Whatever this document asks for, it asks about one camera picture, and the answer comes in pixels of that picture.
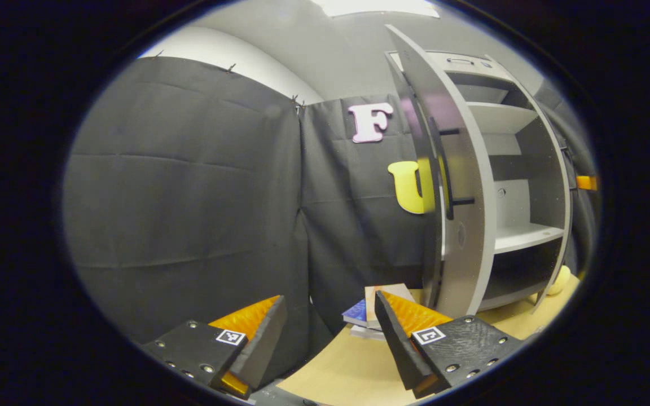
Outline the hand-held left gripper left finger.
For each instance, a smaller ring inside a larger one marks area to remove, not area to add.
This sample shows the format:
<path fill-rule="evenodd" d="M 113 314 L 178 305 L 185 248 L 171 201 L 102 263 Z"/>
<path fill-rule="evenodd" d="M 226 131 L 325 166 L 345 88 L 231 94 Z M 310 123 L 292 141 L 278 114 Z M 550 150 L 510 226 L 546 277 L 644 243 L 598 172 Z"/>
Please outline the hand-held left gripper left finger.
<path fill-rule="evenodd" d="M 276 295 L 215 321 L 187 320 L 143 350 L 199 386 L 248 399 L 263 383 L 286 321 L 286 298 Z"/>

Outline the yellow plush cushion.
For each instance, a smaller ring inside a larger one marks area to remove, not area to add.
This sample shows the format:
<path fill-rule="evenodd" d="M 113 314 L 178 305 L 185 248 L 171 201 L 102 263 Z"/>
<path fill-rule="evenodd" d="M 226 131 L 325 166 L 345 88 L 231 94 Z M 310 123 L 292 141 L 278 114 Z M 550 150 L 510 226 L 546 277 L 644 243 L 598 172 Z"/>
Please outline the yellow plush cushion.
<path fill-rule="evenodd" d="M 550 287 L 545 290 L 546 295 L 548 297 L 559 295 L 561 292 L 563 292 L 571 277 L 572 273 L 570 268 L 566 265 L 562 265 L 552 285 L 550 285 Z"/>

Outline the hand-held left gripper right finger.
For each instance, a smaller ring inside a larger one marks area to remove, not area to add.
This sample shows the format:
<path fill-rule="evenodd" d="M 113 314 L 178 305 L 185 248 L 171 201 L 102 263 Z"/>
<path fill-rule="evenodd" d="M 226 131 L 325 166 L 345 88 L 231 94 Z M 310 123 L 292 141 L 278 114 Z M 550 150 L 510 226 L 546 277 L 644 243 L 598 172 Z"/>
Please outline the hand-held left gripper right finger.
<path fill-rule="evenodd" d="M 374 305 L 402 384 L 416 399 L 473 381 L 524 343 L 475 315 L 452 319 L 392 293 L 377 291 Z"/>

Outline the tan cover book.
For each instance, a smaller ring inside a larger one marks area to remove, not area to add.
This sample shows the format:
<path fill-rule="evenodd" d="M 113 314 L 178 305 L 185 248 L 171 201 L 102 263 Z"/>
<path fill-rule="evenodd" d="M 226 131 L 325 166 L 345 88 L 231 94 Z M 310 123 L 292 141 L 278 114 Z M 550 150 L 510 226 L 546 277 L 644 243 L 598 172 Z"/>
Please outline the tan cover book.
<path fill-rule="evenodd" d="M 404 298 L 406 301 L 416 301 L 405 283 L 365 287 L 364 302 L 366 303 L 366 323 L 367 327 L 370 329 L 381 330 L 381 324 L 377 320 L 376 316 L 376 292 L 380 290 Z"/>

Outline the white book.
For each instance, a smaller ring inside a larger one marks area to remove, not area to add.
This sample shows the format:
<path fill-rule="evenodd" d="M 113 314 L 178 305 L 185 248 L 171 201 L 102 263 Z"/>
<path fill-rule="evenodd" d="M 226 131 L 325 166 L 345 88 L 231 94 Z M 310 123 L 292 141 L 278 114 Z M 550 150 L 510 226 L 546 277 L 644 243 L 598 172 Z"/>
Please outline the white book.
<path fill-rule="evenodd" d="M 350 328 L 350 335 L 353 335 L 354 337 L 363 338 L 363 339 L 372 339 L 372 340 L 381 340 L 381 341 L 386 340 L 386 337 L 384 336 L 384 333 L 382 333 L 382 331 L 377 329 L 370 329 L 359 325 L 353 325 Z"/>

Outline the grey cabinet drawer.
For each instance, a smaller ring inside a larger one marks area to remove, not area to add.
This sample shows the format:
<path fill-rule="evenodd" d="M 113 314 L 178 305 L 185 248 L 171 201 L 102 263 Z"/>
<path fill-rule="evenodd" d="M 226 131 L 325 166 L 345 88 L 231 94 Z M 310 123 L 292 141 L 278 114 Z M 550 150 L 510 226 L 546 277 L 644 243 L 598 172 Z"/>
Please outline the grey cabinet drawer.
<path fill-rule="evenodd" d="M 426 51 L 425 53 L 437 67 L 447 73 L 467 73 L 504 80 L 513 79 L 500 64 L 490 59 L 440 51 Z"/>

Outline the grey cabinet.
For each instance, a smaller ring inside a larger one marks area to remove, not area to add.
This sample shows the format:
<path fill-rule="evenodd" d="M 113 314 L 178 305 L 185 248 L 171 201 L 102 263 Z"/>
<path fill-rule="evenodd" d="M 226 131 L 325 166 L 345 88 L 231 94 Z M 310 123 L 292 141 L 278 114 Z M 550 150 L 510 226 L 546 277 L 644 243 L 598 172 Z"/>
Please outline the grey cabinet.
<path fill-rule="evenodd" d="M 427 219 L 422 304 L 452 317 L 542 295 L 571 224 L 563 154 L 516 77 L 490 58 L 386 54 L 412 129 Z"/>

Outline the grey cabinet door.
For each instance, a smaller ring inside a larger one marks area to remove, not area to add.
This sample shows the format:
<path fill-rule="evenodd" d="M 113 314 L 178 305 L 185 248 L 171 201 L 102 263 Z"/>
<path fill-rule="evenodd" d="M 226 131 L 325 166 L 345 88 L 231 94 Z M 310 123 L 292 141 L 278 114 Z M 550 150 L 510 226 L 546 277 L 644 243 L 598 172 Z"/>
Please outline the grey cabinet door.
<path fill-rule="evenodd" d="M 390 74 L 416 153 L 424 205 L 421 303 L 452 319 L 476 314 L 495 255 L 488 153 L 454 81 L 412 38 L 385 26 Z"/>
<path fill-rule="evenodd" d="M 567 147 L 544 106 L 513 77 L 483 131 L 494 177 L 497 229 L 487 310 L 533 298 L 537 314 L 565 259 L 573 219 Z"/>

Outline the blue cover book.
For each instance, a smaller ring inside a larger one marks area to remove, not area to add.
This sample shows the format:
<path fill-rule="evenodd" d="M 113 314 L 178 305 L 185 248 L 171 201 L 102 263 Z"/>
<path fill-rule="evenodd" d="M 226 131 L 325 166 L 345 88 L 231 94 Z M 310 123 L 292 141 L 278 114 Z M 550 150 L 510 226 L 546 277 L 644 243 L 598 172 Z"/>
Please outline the blue cover book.
<path fill-rule="evenodd" d="M 368 327 L 366 299 L 361 299 L 341 314 L 343 321 L 363 328 Z"/>

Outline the black backdrop cloth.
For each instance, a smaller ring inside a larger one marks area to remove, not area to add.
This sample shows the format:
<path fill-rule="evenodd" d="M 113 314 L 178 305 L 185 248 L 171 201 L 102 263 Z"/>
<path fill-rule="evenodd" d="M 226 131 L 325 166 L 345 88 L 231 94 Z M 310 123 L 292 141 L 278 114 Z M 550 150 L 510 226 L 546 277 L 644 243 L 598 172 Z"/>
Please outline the black backdrop cloth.
<path fill-rule="evenodd" d="M 65 167 L 67 242 L 105 316 L 145 344 L 283 295 L 300 351 L 371 285 L 422 288 L 424 206 L 386 54 L 386 92 L 305 105 L 181 58 L 106 87 Z"/>

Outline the ceiling light panel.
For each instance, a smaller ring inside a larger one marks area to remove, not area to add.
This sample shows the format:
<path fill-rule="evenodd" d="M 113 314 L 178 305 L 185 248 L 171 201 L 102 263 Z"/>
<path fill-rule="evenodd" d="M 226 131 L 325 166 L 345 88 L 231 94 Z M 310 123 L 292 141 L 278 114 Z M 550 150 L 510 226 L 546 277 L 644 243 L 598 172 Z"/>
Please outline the ceiling light panel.
<path fill-rule="evenodd" d="M 438 19 L 440 15 L 428 0 L 310 0 L 325 15 L 345 16 L 362 13 L 400 13 Z"/>

